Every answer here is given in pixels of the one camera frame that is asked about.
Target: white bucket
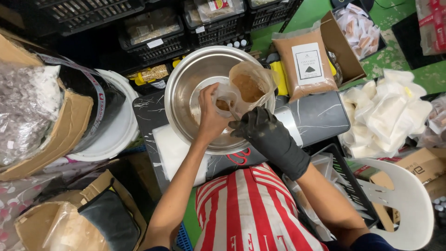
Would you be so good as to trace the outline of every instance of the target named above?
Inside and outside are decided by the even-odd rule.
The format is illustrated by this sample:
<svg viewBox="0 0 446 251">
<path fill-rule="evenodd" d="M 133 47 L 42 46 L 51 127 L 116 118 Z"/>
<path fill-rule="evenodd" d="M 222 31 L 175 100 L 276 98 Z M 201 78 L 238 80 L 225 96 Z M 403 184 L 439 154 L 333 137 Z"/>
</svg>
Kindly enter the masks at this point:
<svg viewBox="0 0 446 251">
<path fill-rule="evenodd" d="M 107 130 L 87 149 L 67 157 L 77 161 L 99 161 L 116 157 L 139 134 L 138 123 L 133 113 L 132 102 L 138 93 L 128 80 L 114 71 L 96 69 L 101 76 L 125 94 L 121 110 Z"/>
</svg>

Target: red and white striped apron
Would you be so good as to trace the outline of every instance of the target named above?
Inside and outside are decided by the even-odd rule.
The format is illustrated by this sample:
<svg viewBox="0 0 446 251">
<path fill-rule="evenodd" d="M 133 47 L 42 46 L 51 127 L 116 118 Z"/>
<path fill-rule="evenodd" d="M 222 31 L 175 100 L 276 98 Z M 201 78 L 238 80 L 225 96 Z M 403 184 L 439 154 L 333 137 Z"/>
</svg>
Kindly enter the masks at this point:
<svg viewBox="0 0 446 251">
<path fill-rule="evenodd" d="M 195 210 L 196 251 L 328 250 L 297 220 L 294 199 L 266 163 L 197 188 Z"/>
</svg>

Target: black table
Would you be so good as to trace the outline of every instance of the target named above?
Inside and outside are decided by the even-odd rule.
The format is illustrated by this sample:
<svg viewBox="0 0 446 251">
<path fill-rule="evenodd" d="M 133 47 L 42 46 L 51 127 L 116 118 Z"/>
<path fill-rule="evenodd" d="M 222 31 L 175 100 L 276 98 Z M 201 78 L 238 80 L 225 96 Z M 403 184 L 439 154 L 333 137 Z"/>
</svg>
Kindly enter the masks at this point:
<svg viewBox="0 0 446 251">
<path fill-rule="evenodd" d="M 323 94 L 303 97 L 291 104 L 287 96 L 276 98 L 276 108 L 290 107 L 294 120 L 301 134 L 303 147 L 310 146 L 324 139 L 339 135 L 349 130 L 350 123 L 342 106 L 338 92 L 326 92 Z M 164 90 L 151 95 L 137 98 L 133 101 L 133 111 L 145 139 L 147 152 L 152 161 L 154 172 L 157 176 L 161 192 L 169 185 L 162 170 L 160 156 L 153 138 L 152 130 L 167 125 L 169 122 L 164 108 Z M 267 159 L 252 146 L 251 154 L 246 156 L 245 166 L 252 166 Z M 206 179 L 229 174 L 237 168 L 243 168 L 234 164 L 225 155 L 213 155 L 209 161 Z"/>
</svg>

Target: person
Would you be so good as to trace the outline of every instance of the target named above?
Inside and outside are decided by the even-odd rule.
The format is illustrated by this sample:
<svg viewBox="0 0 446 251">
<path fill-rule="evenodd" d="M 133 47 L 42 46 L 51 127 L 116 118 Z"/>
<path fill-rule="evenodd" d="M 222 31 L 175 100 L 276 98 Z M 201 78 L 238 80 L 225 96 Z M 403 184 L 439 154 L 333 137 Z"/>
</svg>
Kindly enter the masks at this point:
<svg viewBox="0 0 446 251">
<path fill-rule="evenodd" d="M 310 163 L 310 156 L 267 109 L 255 107 L 241 121 L 219 116 L 211 101 L 217 87 L 215 83 L 200 91 L 198 135 L 161 197 L 139 250 L 169 250 L 178 234 L 206 148 L 228 123 L 234 129 L 231 136 L 248 140 L 299 184 L 319 219 L 337 240 L 319 242 L 302 226 L 290 192 L 272 169 L 262 163 L 197 188 L 195 209 L 202 233 L 195 250 L 395 250 L 382 237 L 370 233 L 349 201 Z"/>
</svg>

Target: black glove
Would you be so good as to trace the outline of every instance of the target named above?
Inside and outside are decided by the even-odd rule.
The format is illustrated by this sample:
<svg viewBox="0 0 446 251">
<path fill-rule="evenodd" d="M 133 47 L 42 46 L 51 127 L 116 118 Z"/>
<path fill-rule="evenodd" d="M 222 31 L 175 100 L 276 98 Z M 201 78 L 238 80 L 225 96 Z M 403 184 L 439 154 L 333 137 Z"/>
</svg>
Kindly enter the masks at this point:
<svg viewBox="0 0 446 251">
<path fill-rule="evenodd" d="M 241 121 L 229 122 L 232 137 L 244 138 L 291 180 L 307 170 L 311 157 L 297 146 L 288 129 L 268 109 L 255 107 Z"/>
</svg>

